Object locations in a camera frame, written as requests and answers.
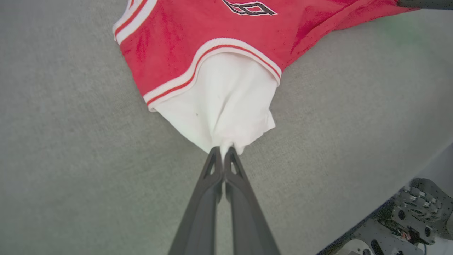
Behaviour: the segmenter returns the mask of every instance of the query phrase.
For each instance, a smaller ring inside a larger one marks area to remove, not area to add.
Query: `striped trim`
[[[160,102],[189,90],[197,80],[201,63],[210,56],[223,52],[237,53],[250,57],[265,67],[274,76],[277,84],[280,84],[280,67],[259,50],[240,40],[217,38],[206,42],[198,49],[190,67],[185,73],[149,91],[143,96],[148,109],[153,110],[154,106]]]
[[[129,0],[123,16],[113,25],[113,34],[118,44],[140,27],[156,3],[157,0]]]

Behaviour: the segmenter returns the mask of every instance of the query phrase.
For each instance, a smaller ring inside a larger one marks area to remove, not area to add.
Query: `gray tablecloth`
[[[124,0],[0,2],[0,254],[165,254],[206,154],[148,112]],[[242,162],[284,255],[315,254],[453,140],[453,12],[333,32],[286,69]],[[232,254],[225,197],[218,254]]]

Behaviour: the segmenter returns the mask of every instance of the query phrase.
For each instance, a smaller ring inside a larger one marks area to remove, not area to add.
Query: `red fabric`
[[[214,38],[246,42],[283,70],[334,29],[410,10],[397,7],[396,0],[260,2],[276,14],[239,15],[223,0],[158,0],[145,22],[120,44],[141,94],[186,72],[200,46]]]

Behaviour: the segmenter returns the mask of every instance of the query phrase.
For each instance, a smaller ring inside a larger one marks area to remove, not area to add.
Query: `red and white shirt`
[[[113,32],[151,110],[191,88],[215,54],[250,57],[279,83],[330,31],[410,10],[396,0],[129,0]]]

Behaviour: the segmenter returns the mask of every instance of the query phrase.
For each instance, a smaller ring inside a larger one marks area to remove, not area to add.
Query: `white floor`
[[[453,197],[453,144],[439,154],[417,177],[434,181],[445,193]],[[428,246],[427,255],[453,255],[453,241],[436,238],[436,243]]]

